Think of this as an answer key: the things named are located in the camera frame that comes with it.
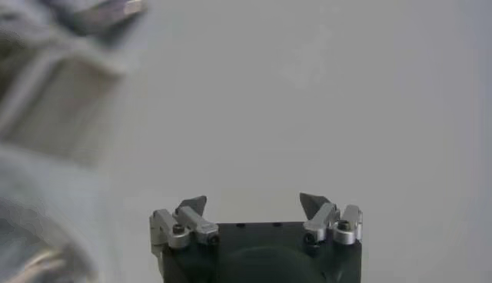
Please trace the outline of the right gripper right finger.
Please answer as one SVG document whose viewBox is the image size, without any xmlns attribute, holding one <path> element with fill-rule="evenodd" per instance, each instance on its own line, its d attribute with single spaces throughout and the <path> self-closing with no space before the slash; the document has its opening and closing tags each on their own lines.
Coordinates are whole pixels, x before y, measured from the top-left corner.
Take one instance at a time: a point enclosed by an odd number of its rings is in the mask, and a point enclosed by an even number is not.
<svg viewBox="0 0 492 283">
<path fill-rule="evenodd" d="M 362 241 L 363 212 L 356 205 L 339 207 L 324 196 L 299 194 L 307 221 L 302 224 L 304 242 L 318 245 L 329 238 L 339 245 L 354 245 Z"/>
</svg>

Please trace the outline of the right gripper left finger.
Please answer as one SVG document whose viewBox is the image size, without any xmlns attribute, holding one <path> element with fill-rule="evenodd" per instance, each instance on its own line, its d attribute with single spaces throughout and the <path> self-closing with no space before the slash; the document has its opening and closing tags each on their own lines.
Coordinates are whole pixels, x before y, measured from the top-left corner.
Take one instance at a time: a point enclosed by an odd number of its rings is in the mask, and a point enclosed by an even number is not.
<svg viewBox="0 0 492 283">
<path fill-rule="evenodd" d="M 165 248 L 182 250 L 193 241 L 213 246 L 220 241 L 219 226 L 203 217 L 207 197 L 183 200 L 174 210 L 158 209 L 149 217 L 151 253 L 159 258 Z"/>
</svg>

